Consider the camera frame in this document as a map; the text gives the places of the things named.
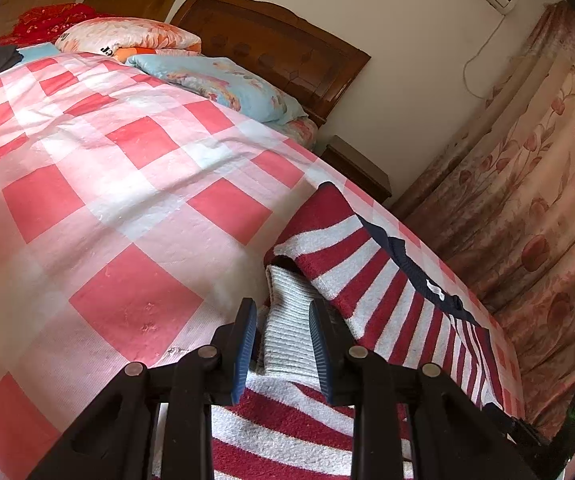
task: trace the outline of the white tag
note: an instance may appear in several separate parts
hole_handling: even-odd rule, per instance
[[[429,290],[434,292],[434,294],[436,294],[441,299],[441,301],[444,301],[445,294],[443,294],[443,290],[441,290],[440,286],[434,285],[432,282],[430,282],[430,280],[426,281],[427,281],[427,288],[429,288]]]

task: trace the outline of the white and orange floral pillow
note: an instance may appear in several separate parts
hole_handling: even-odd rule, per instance
[[[70,27],[55,45],[61,52],[104,54],[121,62],[136,54],[133,49],[139,49],[139,54],[165,49],[168,55],[178,56],[201,52],[201,39],[195,34],[145,18],[93,18]]]

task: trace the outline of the blue floral pillow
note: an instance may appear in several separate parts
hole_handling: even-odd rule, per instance
[[[292,96],[227,57],[138,54],[128,57],[126,64],[232,108],[260,123],[276,121],[285,124],[307,116]]]

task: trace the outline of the curtain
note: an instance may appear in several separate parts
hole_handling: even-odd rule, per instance
[[[495,313],[527,418],[575,384],[575,14],[548,6],[490,98],[392,207]]]

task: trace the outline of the blue gripper pad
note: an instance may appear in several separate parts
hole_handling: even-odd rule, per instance
[[[245,389],[245,381],[252,357],[252,347],[254,346],[254,336],[256,335],[256,305],[253,301],[250,301],[248,308],[244,336],[234,360],[234,379],[232,381],[232,402],[234,404],[239,402]]]
[[[321,392],[324,394],[325,399],[331,403],[331,365],[330,356],[328,355],[327,348],[323,343],[319,320],[314,309],[314,303],[310,305],[310,335],[312,337],[312,346],[314,347],[314,359],[316,360],[316,370],[319,373],[319,384],[321,384]]]

